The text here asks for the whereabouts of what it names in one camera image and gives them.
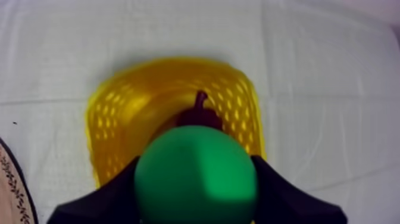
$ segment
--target black object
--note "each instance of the black object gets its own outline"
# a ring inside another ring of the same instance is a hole
[[[255,223],[344,224],[339,206],[316,199],[297,189],[260,156],[251,157],[258,177],[259,204]]]
[[[346,224],[340,207],[318,200],[283,179],[260,156],[251,157],[258,176],[256,224]],[[58,206],[48,224],[140,223],[132,195],[136,157],[118,176],[79,200]]]
[[[198,91],[194,107],[180,113],[176,125],[203,125],[222,131],[222,119],[213,109],[203,107],[207,98],[208,95],[204,91]]]
[[[136,157],[113,180],[97,191],[67,204],[57,206],[48,224],[122,224],[139,223],[139,213],[132,192]]]

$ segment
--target white fabric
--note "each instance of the white fabric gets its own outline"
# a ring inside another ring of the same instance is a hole
[[[254,82],[279,173],[350,223],[398,223],[399,52],[386,25],[318,1],[0,0],[0,137],[44,223],[94,189],[84,113],[101,81],[211,57]]]

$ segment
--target basket hole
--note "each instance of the basket hole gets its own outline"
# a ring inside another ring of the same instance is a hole
[[[105,100],[109,101],[114,97],[115,93],[114,92],[110,92],[106,97]]]
[[[97,120],[97,127],[103,127],[103,120],[101,118]]]
[[[246,110],[245,110],[245,116],[246,116],[247,118],[250,117],[250,111],[249,111],[249,108],[248,108],[248,107],[247,107]]]
[[[237,135],[237,140],[239,140],[240,143],[243,143],[243,135],[242,135],[242,133],[239,133]]]
[[[114,102],[115,103],[117,103],[119,100],[121,99],[121,96],[120,95],[117,95],[115,98],[114,98]]]
[[[106,119],[105,119],[105,126],[106,126],[106,127],[110,127],[110,126],[111,126],[111,121],[110,121],[109,118],[106,118]]]
[[[106,105],[103,109],[103,114],[106,115],[108,113],[108,106]]]
[[[242,99],[240,97],[237,98],[237,104],[240,107],[243,105]]]
[[[217,93],[217,96],[218,96],[218,98],[220,99],[220,100],[224,100],[224,96],[222,96],[222,94],[219,92],[219,93]]]
[[[226,102],[226,105],[227,105],[229,110],[232,109],[232,103],[229,100]]]
[[[214,98],[213,98],[213,97],[209,97],[208,100],[211,102],[211,105],[215,105],[215,101],[214,101]]]
[[[236,120],[239,120],[239,111],[235,110],[235,112],[233,113],[234,117]]]
[[[240,127],[242,128],[242,130],[246,130],[247,129],[246,122],[242,121],[242,124],[240,125]]]
[[[230,97],[233,97],[233,92],[232,92],[232,90],[226,89],[226,92],[228,93],[228,95],[229,95]]]
[[[242,88],[239,84],[236,84],[236,89],[237,89],[241,94],[245,92],[245,91],[243,90],[243,88]]]
[[[210,90],[209,88],[207,88],[207,87],[204,87],[204,91],[205,91],[207,94],[210,94],[210,92],[211,92],[211,90]]]
[[[220,85],[216,84],[215,82],[211,83],[211,86],[218,90],[221,89]]]
[[[253,142],[253,141],[254,141],[253,133],[250,133],[249,134],[249,142]]]
[[[246,153],[250,153],[250,145],[249,144],[245,145],[245,150],[246,150]]]

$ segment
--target yellow plastic basket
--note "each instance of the yellow plastic basket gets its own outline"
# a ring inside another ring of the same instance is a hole
[[[118,174],[177,115],[208,94],[204,106],[248,154],[266,159],[260,109],[252,83],[228,64],[203,58],[165,58],[121,71],[91,96],[86,134],[97,186]]]

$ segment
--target dark red balloon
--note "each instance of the dark red balloon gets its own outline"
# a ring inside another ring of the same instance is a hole
[[[177,125],[203,125],[222,131],[222,119],[217,116],[214,110],[203,107],[207,98],[208,96],[204,91],[197,92],[195,106],[179,115]]]

